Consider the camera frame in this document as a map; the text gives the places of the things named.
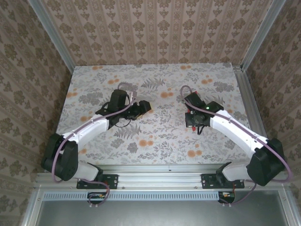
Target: black mounting bracket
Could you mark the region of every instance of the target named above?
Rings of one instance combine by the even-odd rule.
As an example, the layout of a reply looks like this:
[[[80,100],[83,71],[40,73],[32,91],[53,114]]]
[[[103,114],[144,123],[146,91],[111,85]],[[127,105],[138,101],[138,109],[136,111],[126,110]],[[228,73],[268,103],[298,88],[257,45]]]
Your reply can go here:
[[[227,181],[223,185],[221,185],[216,175],[217,174],[215,173],[205,173],[201,175],[203,189],[233,189],[234,186],[235,188],[245,187],[243,180]]]
[[[107,184],[110,189],[117,189],[118,186],[118,174],[102,174],[101,182]],[[82,180],[78,180],[76,184],[77,189],[106,189],[101,184],[91,184]]]
[[[187,97],[185,97],[185,100],[191,105],[209,112],[216,113],[219,110],[224,110],[223,106],[215,101],[212,101],[206,105],[206,103],[201,100],[196,92],[189,94]],[[186,127],[210,126],[210,119],[214,117],[214,115],[197,111],[188,105],[186,105],[186,107],[190,111],[189,113],[185,113]]]

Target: patterned wallpaper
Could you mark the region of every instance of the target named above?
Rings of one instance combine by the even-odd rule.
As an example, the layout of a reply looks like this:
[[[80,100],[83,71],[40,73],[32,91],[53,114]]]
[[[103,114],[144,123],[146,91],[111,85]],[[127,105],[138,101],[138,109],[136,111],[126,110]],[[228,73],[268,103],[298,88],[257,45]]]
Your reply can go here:
[[[240,64],[272,0],[43,0],[75,65]]]
[[[247,74],[268,136],[283,143],[301,206],[301,1],[286,1]]]
[[[0,225],[27,207],[70,73],[25,0],[0,1]]]

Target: aluminum frame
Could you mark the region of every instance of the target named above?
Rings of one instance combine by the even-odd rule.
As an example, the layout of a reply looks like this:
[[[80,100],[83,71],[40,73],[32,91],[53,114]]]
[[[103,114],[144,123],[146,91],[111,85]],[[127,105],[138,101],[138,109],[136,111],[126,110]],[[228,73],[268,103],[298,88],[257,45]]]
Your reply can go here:
[[[61,55],[63,61],[65,62],[67,68],[71,73],[73,73],[76,63],[72,59],[68,47],[64,44],[63,40],[59,36],[55,26],[53,25],[50,16],[47,11],[44,9],[43,4],[39,0],[28,0],[29,4],[33,8],[34,12],[37,14],[39,20],[41,21],[44,29],[47,31],[50,39],[55,45],[57,51]]]
[[[263,43],[265,37],[269,33],[271,26],[274,24],[280,10],[282,9],[283,5],[285,4],[286,0],[276,0],[271,3],[271,6],[268,9],[268,12],[262,21],[253,41],[241,62],[242,68],[244,71],[248,69],[250,66],[253,58],[255,57],[257,51],[259,50],[261,44]]]
[[[245,104],[248,120],[252,130],[266,136],[258,108],[249,84],[247,75],[240,66],[233,66],[241,96]],[[201,174],[215,173],[221,164],[203,165],[104,165],[100,166],[104,173],[119,174],[119,192],[135,191],[204,191],[201,184]],[[276,178],[284,179],[285,173],[280,173]],[[85,189],[76,189],[76,179],[55,184],[50,173],[39,173],[34,184],[34,192],[29,201],[22,226],[36,226],[40,208],[46,191],[82,192]],[[253,183],[245,182],[244,189],[249,191]],[[229,189],[206,189],[206,191],[228,191]],[[288,185],[270,182],[265,187],[257,186],[256,190],[278,191],[283,210],[289,226],[301,226],[298,208]]]

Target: gray leaf pattern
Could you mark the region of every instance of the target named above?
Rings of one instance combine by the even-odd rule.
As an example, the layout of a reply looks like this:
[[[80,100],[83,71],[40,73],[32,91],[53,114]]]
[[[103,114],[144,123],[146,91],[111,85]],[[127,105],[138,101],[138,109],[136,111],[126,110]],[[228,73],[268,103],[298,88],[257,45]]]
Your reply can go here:
[[[215,101],[223,105],[235,119],[249,126],[235,74],[228,63],[77,66],[57,132],[63,134],[89,120],[110,100],[121,82],[120,89],[136,91],[137,101],[149,101],[152,110],[128,126],[112,127],[88,142],[79,150],[80,161],[206,164],[247,158],[222,133],[206,127],[199,136],[185,126],[187,108],[180,97],[182,85],[189,85],[206,103]],[[21,175],[25,169],[16,170]]]

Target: beige wallpaper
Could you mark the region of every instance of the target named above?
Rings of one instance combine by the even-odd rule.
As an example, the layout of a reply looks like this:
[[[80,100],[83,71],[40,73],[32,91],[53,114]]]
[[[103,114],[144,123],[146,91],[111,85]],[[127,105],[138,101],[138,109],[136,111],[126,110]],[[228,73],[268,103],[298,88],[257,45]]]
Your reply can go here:
[[[300,204],[301,1],[286,1],[247,74],[268,136],[283,143]]]
[[[239,64],[272,0],[42,0],[75,65]]]
[[[0,225],[18,225],[70,73],[26,0],[0,1]]]

